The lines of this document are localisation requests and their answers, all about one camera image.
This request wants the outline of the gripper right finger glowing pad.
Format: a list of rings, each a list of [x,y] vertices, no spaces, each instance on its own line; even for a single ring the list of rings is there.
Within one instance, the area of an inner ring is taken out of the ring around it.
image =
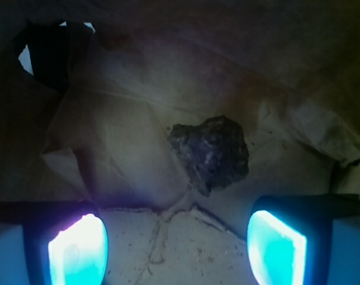
[[[259,284],[360,284],[360,195],[262,196],[247,250]]]

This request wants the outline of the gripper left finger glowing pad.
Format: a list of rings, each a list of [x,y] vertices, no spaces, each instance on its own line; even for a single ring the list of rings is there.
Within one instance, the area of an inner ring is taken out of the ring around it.
[[[0,202],[0,284],[101,284],[108,254],[89,201]]]

